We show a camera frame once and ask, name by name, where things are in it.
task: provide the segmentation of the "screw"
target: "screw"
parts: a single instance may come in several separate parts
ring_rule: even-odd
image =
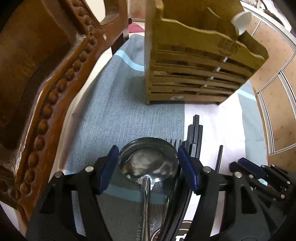
[[[94,170],[93,166],[88,166],[88,167],[85,168],[86,172],[92,172],[93,170]]]
[[[58,171],[58,172],[56,172],[56,173],[54,174],[54,176],[55,176],[56,178],[59,178],[59,177],[61,177],[62,175],[64,175],[64,174],[63,174],[63,172],[61,172],[61,171]]]
[[[203,170],[205,173],[209,173],[209,172],[211,172],[211,168],[210,168],[210,167],[204,167],[202,170]]]
[[[241,178],[242,177],[242,174],[240,172],[235,172],[234,175],[237,177],[237,178]]]

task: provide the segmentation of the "chair leg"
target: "chair leg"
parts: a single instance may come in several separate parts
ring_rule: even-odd
[[[124,42],[128,40],[128,33],[122,33],[115,41],[115,43],[111,46],[112,55],[124,44]]]

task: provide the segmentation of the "white cup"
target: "white cup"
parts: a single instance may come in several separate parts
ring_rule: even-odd
[[[249,24],[252,20],[252,14],[251,12],[239,12],[236,14],[232,20],[231,23],[234,25],[235,29],[239,33],[239,36],[241,36],[248,28]]]

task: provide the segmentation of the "wooden drawer organizer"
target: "wooden drawer organizer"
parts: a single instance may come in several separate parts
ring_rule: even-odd
[[[161,0],[147,1],[147,104],[150,101],[222,103],[268,59],[267,50],[247,32],[238,37],[230,22],[217,19],[207,9],[203,17],[210,21],[200,25],[203,29],[163,18],[163,10]]]

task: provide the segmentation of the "wooden chair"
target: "wooden chair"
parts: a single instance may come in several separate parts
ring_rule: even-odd
[[[239,0],[148,0],[146,10],[147,104],[221,103],[268,59],[262,45],[247,32],[238,36],[231,23],[243,11]]]
[[[100,55],[128,39],[126,0],[100,23],[85,0],[0,6],[0,201],[26,223],[48,183],[67,109]]]

